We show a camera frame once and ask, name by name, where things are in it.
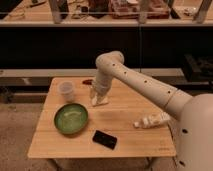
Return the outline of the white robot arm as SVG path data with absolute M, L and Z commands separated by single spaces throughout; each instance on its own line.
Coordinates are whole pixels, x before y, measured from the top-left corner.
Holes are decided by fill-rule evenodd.
M 190 94 L 124 65 L 119 51 L 96 58 L 91 99 L 102 103 L 116 78 L 180 122 L 177 171 L 213 171 L 213 94 Z

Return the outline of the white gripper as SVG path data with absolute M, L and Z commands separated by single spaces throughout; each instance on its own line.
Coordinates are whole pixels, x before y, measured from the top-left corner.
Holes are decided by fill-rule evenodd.
M 92 87 L 95 91 L 90 92 L 90 99 L 93 105 L 100 105 L 105 96 L 111 88 L 110 79 L 102 79 L 95 77 L 92 81 Z

